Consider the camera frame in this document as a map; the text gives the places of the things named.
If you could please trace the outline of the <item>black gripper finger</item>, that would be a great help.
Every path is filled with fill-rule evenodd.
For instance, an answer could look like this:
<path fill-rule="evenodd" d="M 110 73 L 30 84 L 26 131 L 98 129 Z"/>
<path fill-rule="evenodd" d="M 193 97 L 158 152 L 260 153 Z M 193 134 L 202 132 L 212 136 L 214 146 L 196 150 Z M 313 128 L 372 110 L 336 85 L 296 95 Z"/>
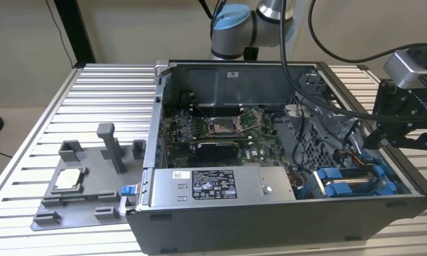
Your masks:
<path fill-rule="evenodd" d="M 392 146 L 395 148 L 427 149 L 427 132 L 421 133 L 416 139 L 396 137 L 392 140 Z"/>
<path fill-rule="evenodd" d="M 377 127 L 365 137 L 362 149 L 380 149 L 383 146 L 392 144 L 396 137 L 396 130 L 393 127 Z"/>

